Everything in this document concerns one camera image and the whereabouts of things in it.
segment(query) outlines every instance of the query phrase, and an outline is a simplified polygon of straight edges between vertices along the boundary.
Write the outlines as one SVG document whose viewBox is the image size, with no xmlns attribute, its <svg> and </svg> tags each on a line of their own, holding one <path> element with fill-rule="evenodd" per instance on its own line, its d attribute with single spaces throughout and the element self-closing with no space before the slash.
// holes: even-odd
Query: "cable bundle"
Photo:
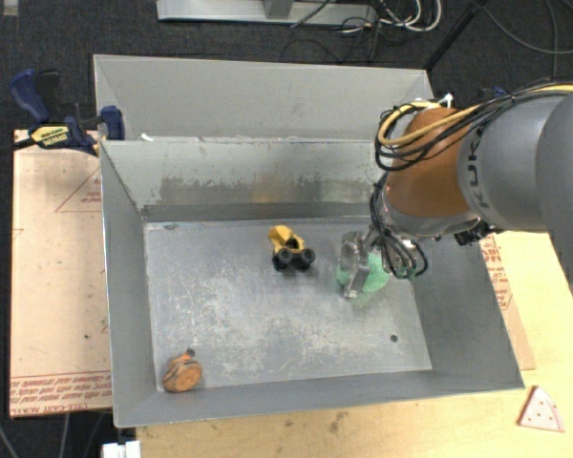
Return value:
<svg viewBox="0 0 573 458">
<path fill-rule="evenodd" d="M 419 161 L 429 160 L 440 155 L 472 131 L 485 127 L 498 115 L 521 102 L 542 96 L 565 95 L 571 92 L 573 92 L 573 80 L 562 81 L 545 78 L 518 89 L 512 94 L 501 94 L 490 100 L 454 112 L 410 134 L 392 138 L 397 122 L 404 116 L 441 106 L 440 100 L 437 99 L 417 100 L 400 105 L 392 111 L 386 111 L 381 116 L 378 133 L 374 140 L 375 162 L 379 168 L 386 172 L 405 170 Z M 442 126 L 448 127 L 439 135 L 424 140 L 425 136 L 431 131 Z M 456 133 L 462 129 L 465 129 L 465 134 L 457 135 Z M 430 155 L 431 150 L 437 143 L 449 138 L 453 140 L 441 150 Z M 400 164 L 392 166 L 387 161 L 392 159 L 399 159 Z"/>
</svg>

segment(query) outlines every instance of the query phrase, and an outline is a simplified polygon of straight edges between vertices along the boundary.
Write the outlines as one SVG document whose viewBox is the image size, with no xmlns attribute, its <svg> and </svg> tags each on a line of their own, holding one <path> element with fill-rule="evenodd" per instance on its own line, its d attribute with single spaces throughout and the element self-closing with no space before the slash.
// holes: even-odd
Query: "cardboard sheet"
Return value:
<svg viewBox="0 0 573 458">
<path fill-rule="evenodd" d="M 10 415 L 112 405 L 99 161 L 14 155 Z"/>
</svg>

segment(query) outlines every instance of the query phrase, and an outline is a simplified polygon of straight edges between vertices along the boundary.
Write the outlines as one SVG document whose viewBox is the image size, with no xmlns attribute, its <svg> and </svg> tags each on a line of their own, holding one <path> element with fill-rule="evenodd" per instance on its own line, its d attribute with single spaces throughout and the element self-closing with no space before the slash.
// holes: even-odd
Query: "metal base plate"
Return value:
<svg viewBox="0 0 573 458">
<path fill-rule="evenodd" d="M 408 281 L 341 295 L 341 235 L 365 222 L 285 220 L 317 258 L 284 273 L 272 267 L 267 238 L 277 221 L 147 224 L 158 383 L 187 347 L 204 368 L 198 387 L 431 369 Z"/>
<path fill-rule="evenodd" d="M 295 24 L 319 6 L 315 2 L 294 2 L 288 17 L 270 19 L 265 15 L 263 0 L 158 0 L 157 14 L 159 20 Z M 354 17 L 372 21 L 375 10 L 369 5 L 327 4 L 307 24 L 339 26 L 346 19 L 353 20 Z"/>
</svg>

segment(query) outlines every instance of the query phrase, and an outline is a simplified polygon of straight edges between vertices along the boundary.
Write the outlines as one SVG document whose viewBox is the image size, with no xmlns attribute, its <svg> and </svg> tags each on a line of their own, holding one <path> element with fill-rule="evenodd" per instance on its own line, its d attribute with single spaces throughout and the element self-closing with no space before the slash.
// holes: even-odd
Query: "metal stand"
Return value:
<svg viewBox="0 0 573 458">
<path fill-rule="evenodd" d="M 295 24 L 315 12 L 321 2 L 296 0 L 159 0 L 159 21 L 258 22 Z M 326 4 L 306 24 L 339 26 L 349 18 L 375 17 L 369 5 Z"/>
</svg>

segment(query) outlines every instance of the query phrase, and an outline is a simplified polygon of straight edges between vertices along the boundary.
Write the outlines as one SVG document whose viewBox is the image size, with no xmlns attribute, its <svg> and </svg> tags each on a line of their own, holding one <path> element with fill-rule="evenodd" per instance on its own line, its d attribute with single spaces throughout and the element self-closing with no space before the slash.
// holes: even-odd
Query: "green object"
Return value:
<svg viewBox="0 0 573 458">
<path fill-rule="evenodd" d="M 370 253 L 368 258 L 368 265 L 370 267 L 370 274 L 367 276 L 363 284 L 363 292 L 375 292 L 384 285 L 386 285 L 389 277 L 391 276 L 382 267 L 382 256 L 379 253 Z M 339 266 L 337 268 L 337 282 L 344 286 L 350 278 L 350 272 L 342 270 Z"/>
</svg>

